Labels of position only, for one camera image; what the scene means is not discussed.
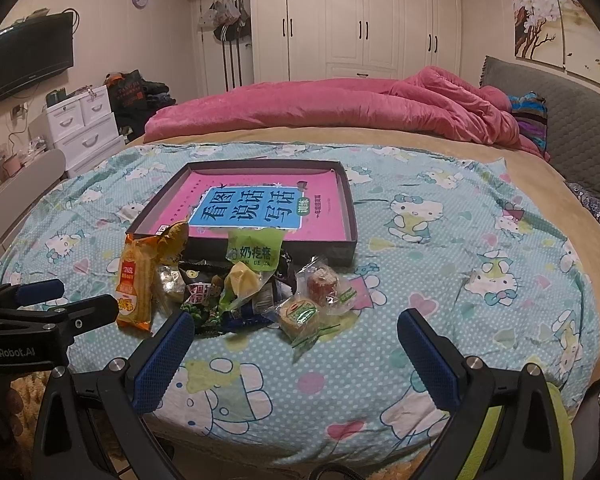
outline wall-mounted tv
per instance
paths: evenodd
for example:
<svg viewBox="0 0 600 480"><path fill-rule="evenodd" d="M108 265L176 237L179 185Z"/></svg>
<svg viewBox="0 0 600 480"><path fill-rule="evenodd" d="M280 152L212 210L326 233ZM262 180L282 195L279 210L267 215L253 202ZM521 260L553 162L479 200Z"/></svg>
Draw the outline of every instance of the wall-mounted tv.
<svg viewBox="0 0 600 480"><path fill-rule="evenodd" d="M72 12L0 30L0 101L74 65Z"/></svg>

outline blue bed sheet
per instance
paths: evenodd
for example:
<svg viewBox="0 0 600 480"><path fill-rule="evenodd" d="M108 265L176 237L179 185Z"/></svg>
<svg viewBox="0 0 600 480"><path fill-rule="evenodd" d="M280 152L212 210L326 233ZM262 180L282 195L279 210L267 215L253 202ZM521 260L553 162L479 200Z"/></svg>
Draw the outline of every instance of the blue bed sheet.
<svg viewBox="0 0 600 480"><path fill-rule="evenodd" d="M159 144L129 148L67 180L30 213L0 261L0 283L60 278L62 304L111 293L125 230L186 162L262 156L339 160L358 221L349 277L371 301L293 362L282 332L196 339L151 427L236 462L352 466L412 454L442 430L395 323L417 308L462 354L491 367L541 366L574 413L600 346L594 295L565 236L481 164L391 146ZM155 315L154 330L164 318ZM140 341L116 325L77 338L75 370L102 368Z"/></svg>

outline white drawer unit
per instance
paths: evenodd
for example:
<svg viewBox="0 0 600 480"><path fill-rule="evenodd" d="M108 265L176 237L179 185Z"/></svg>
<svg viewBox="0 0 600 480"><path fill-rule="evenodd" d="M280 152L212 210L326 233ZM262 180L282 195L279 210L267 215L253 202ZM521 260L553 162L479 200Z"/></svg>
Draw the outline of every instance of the white drawer unit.
<svg viewBox="0 0 600 480"><path fill-rule="evenodd" d="M72 168L116 137L118 137L118 127L116 118L111 113L58 140L55 147L64 153L66 167Z"/></svg>
<svg viewBox="0 0 600 480"><path fill-rule="evenodd" d="M29 125L31 137L44 137L47 144L71 135L84 126L77 97L47 108Z"/></svg>
<svg viewBox="0 0 600 480"><path fill-rule="evenodd" d="M81 94L79 101L80 110L82 110L82 120L85 126L111 113L109 93L106 86L94 88L91 92Z"/></svg>
<svg viewBox="0 0 600 480"><path fill-rule="evenodd" d="M98 149L91 153L88 158L78 162L75 166L68 168L66 174L69 178L86 173L100 164L106 158L114 156L116 153L125 149L125 139L122 136L117 136L110 140L104 146L98 146Z"/></svg>

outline cabinet handle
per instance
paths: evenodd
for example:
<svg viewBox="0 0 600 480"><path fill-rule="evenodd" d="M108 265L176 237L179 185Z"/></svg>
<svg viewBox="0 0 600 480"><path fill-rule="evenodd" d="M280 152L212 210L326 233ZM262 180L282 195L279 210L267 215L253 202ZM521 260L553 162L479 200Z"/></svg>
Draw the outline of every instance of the cabinet handle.
<svg viewBox="0 0 600 480"><path fill-rule="evenodd" d="M91 142L89 142L88 140L85 140L85 141L82 143L82 145L83 145L85 148L91 148L91 147L93 147L93 146L95 145L95 143L96 143L96 142L98 142L98 136L99 136L99 135L100 135L100 134L96 134L96 136L95 136L95 137L93 137L93 139L91 139Z"/></svg>

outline colorful pillow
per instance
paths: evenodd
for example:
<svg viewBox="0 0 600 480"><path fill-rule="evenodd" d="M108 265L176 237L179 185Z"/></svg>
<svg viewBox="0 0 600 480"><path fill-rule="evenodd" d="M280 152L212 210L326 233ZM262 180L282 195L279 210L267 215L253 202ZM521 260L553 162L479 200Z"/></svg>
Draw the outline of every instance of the colorful pillow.
<svg viewBox="0 0 600 480"><path fill-rule="evenodd" d="M565 184L600 224L600 200L591 195L580 184L576 184L575 182L565 182Z"/></svg>
<svg viewBox="0 0 600 480"><path fill-rule="evenodd" d="M531 139L544 155L546 152L546 122L547 110L544 98L535 92L529 92L522 97L509 96L511 115L520 127L520 134Z"/></svg>

